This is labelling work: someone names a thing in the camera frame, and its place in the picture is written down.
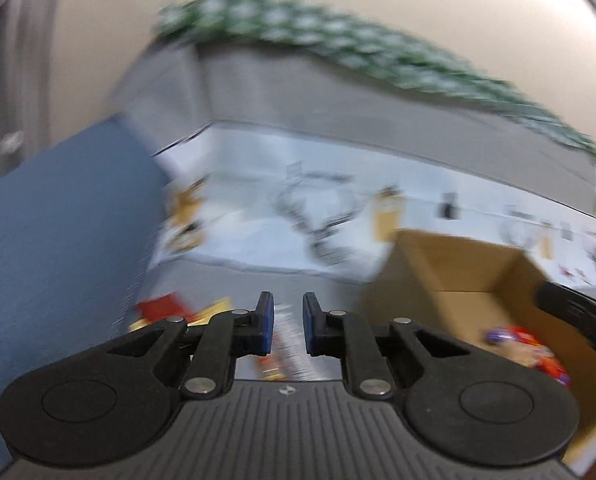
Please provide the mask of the colourful snack in box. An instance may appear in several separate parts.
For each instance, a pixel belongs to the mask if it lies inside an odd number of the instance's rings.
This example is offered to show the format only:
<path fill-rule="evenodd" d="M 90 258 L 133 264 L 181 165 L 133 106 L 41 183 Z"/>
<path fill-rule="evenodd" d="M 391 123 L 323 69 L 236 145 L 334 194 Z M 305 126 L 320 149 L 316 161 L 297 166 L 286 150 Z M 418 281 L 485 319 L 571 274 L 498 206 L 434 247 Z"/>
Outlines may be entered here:
<path fill-rule="evenodd" d="M 486 344 L 499 356 L 539 370 L 569 388 L 571 378 L 552 350 L 522 327 L 496 327 L 484 335 Z"/>

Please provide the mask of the small red candy packet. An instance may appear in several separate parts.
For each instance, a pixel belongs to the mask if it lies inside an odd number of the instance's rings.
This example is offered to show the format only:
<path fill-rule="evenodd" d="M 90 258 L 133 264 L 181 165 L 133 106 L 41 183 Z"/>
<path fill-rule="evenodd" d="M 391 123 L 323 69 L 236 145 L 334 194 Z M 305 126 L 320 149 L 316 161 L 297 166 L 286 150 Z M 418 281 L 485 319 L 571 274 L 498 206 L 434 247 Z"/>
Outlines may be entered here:
<path fill-rule="evenodd" d="M 273 354 L 267 356 L 257 356 L 255 358 L 255 366 L 259 372 L 262 380 L 268 382 L 282 382 L 287 379 L 287 376 L 281 366 L 281 362 Z"/>

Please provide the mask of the grey deer print sofa cover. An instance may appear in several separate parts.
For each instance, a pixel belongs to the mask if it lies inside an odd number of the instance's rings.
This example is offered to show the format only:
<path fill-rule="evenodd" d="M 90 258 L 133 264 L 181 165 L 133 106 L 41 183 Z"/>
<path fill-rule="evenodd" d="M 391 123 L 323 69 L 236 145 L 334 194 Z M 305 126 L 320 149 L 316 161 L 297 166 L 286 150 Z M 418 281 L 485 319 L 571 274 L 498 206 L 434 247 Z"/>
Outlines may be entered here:
<path fill-rule="evenodd" d="M 218 44 L 149 48 L 112 105 L 172 178 L 147 298 L 352 309 L 398 229 L 514 247 L 596 292 L 596 164 L 507 118 Z"/>

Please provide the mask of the yellow snack packet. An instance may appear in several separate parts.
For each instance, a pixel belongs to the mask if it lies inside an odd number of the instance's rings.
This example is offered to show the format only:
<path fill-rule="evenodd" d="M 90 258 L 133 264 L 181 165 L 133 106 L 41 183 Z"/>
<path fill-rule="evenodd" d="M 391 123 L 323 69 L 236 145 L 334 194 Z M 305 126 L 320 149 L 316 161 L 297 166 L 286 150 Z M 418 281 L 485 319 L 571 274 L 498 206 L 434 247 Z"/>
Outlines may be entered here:
<path fill-rule="evenodd" d="M 206 307 L 205 309 L 201 309 L 199 311 L 193 311 L 197 314 L 196 320 L 191 323 L 186 322 L 186 324 L 188 326 L 206 325 L 209 323 L 210 318 L 212 318 L 213 315 L 231 311 L 232 309 L 233 309 L 232 300 L 229 299 L 228 297 L 224 297 L 224 298 L 217 300 L 216 302 L 213 302 L 213 304 L 210 304 L 210 306 Z M 141 328 L 149 325 L 149 324 L 147 324 L 145 326 L 140 327 L 140 326 L 138 326 L 138 323 L 136 323 L 136 321 L 134 321 L 133 323 L 131 323 L 129 325 L 130 332 L 135 332 L 135 330 L 140 330 Z"/>

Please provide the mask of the red flat snack packet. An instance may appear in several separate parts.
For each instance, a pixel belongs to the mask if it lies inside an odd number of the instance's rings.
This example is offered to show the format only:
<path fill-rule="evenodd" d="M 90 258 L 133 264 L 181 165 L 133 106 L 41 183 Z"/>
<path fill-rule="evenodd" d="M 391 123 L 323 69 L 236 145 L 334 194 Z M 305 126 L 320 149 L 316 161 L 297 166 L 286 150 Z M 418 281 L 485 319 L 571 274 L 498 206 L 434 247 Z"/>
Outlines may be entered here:
<path fill-rule="evenodd" d="M 168 294 L 155 299 L 141 301 L 136 305 L 138 326 L 155 323 L 166 318 L 184 318 L 187 323 L 194 322 L 197 314 L 176 294 Z"/>

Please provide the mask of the brown cardboard box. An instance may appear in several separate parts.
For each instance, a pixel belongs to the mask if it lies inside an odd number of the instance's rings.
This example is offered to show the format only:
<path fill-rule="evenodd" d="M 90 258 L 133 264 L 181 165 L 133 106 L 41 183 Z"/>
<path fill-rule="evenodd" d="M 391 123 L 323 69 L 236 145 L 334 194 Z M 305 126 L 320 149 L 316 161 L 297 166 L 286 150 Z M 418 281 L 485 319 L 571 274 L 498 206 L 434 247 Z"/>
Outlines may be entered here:
<path fill-rule="evenodd" d="M 545 273 L 519 249 L 401 230 L 364 289 L 362 310 L 373 324 L 404 316 L 478 347 L 492 328 L 527 330 L 572 379 L 580 424 L 564 461 L 581 466 L 596 453 L 596 352 L 573 327 L 534 304 L 544 281 Z"/>

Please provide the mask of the silver white long snack packet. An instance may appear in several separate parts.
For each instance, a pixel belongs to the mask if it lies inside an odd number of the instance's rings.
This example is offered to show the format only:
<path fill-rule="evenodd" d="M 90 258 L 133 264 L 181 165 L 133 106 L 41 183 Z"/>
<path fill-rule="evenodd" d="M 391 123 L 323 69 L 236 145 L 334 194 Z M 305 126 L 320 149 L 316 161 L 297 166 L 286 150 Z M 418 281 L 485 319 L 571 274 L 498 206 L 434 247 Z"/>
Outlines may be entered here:
<path fill-rule="evenodd" d="M 272 350 L 285 376 L 300 382 L 310 380 L 311 368 L 303 348 L 304 336 L 291 304 L 277 304 L 274 307 L 273 335 Z"/>

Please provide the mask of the green checkered cloth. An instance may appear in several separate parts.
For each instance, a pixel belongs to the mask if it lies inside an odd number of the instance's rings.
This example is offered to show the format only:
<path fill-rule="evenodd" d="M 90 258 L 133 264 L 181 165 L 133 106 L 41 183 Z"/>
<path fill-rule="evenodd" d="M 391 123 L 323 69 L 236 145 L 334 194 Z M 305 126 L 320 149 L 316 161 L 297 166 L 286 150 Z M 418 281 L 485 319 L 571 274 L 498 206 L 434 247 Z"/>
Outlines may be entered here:
<path fill-rule="evenodd" d="M 513 84 L 408 32 L 304 0 L 191 0 L 164 6 L 156 36 L 275 44 L 313 54 L 389 87 L 445 96 L 517 122 L 596 164 L 596 141 Z"/>

